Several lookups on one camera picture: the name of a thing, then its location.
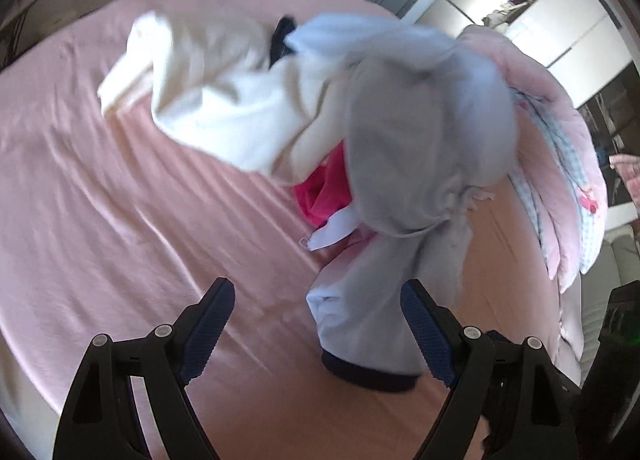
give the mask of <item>black cuff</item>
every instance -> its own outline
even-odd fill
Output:
[[[322,364],[332,374],[368,390],[378,392],[401,393],[415,388],[420,376],[388,374],[371,368],[357,366],[337,358],[330,352],[322,350]]]

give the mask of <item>gray garment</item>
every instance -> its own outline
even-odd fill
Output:
[[[491,60],[439,31],[321,19],[297,31],[296,50],[311,40],[314,52],[336,56],[339,47],[356,65],[346,167],[358,215],[377,235],[327,265],[307,301],[325,350],[359,366],[419,374],[424,359],[402,316],[400,288],[417,278],[437,303],[454,302],[472,236],[468,204],[515,164],[511,95]],[[358,28],[341,29],[341,21]],[[335,31],[314,37],[317,26]]]

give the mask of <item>silver rivet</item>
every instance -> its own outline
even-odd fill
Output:
[[[158,328],[156,328],[154,334],[156,334],[158,337],[167,337],[168,335],[171,335],[172,331],[173,328],[171,328],[171,325],[160,325]]]
[[[465,336],[469,339],[480,339],[482,332],[475,326],[468,326],[465,328]]]
[[[537,337],[530,337],[527,339],[527,344],[533,348],[533,350],[540,350],[540,348],[542,348],[542,341]]]
[[[107,341],[108,341],[108,338],[105,334],[98,334],[96,337],[94,337],[94,339],[91,342],[94,346],[102,346]]]

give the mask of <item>bed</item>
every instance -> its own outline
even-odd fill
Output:
[[[135,18],[195,8],[240,9],[274,26],[285,14],[388,15],[363,0],[118,0],[0,74],[0,400],[11,402],[3,409],[38,460],[50,457],[92,336],[146,335],[227,277],[236,309],[188,386],[221,458],[412,458],[446,396],[441,383],[425,374],[410,393],[370,392],[320,361],[305,295],[341,244],[303,249],[310,227],[289,188],[176,144],[153,124],[148,101],[122,117],[100,114],[97,86]],[[453,312],[516,342],[539,337],[579,377],[526,211],[508,180],[492,193],[469,212],[474,237]],[[151,451],[164,458],[135,389]],[[468,458],[481,457],[485,432],[481,423]]]

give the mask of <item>pink bed sheet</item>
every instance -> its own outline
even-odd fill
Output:
[[[0,75],[0,330],[58,412],[92,336],[146,335],[218,276],[236,309],[188,387],[225,460],[413,457],[446,396],[427,374],[412,393],[332,377],[305,294],[340,249],[309,253],[291,191],[169,140],[148,102],[106,122],[95,90],[152,9],[236,8],[275,25],[321,12],[388,15],[362,0],[119,0],[51,36]],[[462,323],[558,355],[558,287],[508,181],[470,213]],[[159,439],[142,411],[154,458]],[[481,425],[469,458],[479,458]]]

